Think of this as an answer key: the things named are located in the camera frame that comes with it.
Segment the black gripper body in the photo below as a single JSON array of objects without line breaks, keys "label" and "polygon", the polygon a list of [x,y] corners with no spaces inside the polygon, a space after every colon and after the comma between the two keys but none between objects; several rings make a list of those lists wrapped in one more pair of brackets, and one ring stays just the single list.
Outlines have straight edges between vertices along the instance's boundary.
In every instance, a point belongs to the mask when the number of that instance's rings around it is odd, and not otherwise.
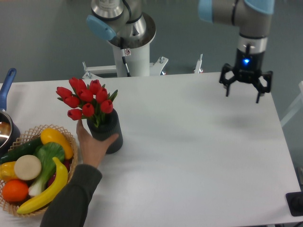
[{"label": "black gripper body", "polygon": [[256,84],[261,76],[261,66],[264,52],[245,55],[237,50],[233,73],[236,80],[248,84]]}]

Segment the dark green sleeved forearm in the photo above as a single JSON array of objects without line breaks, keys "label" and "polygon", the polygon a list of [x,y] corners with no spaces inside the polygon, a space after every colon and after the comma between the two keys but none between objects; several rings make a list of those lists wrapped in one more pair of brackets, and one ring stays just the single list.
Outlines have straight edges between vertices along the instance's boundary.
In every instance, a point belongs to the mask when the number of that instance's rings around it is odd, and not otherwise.
[{"label": "dark green sleeved forearm", "polygon": [[40,226],[82,227],[92,196],[102,179],[97,164],[83,163],[75,168],[70,182],[48,206]]}]

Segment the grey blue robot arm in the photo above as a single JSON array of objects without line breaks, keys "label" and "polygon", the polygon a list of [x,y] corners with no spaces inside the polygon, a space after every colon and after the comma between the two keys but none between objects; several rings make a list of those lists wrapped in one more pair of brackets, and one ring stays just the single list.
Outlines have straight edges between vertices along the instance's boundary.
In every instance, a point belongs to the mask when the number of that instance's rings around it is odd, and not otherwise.
[{"label": "grey blue robot arm", "polygon": [[[261,70],[271,19],[272,0],[201,0],[198,15],[203,21],[239,28],[233,66],[222,67],[219,82],[226,90],[235,81],[252,84],[263,96],[271,90],[273,72]],[[114,52],[119,77],[150,76],[150,43],[156,35],[153,19],[142,11],[139,0],[94,0],[86,23],[91,32],[108,41]]]}]

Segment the person's bare hand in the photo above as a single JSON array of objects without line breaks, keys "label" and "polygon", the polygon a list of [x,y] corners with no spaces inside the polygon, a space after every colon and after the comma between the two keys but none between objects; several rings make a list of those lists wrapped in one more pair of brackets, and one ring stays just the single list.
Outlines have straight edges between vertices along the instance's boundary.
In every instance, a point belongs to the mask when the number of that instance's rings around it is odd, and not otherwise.
[{"label": "person's bare hand", "polygon": [[104,141],[93,138],[84,128],[82,120],[78,120],[76,133],[80,144],[83,164],[98,168],[104,159],[107,149],[118,139],[117,133]]}]

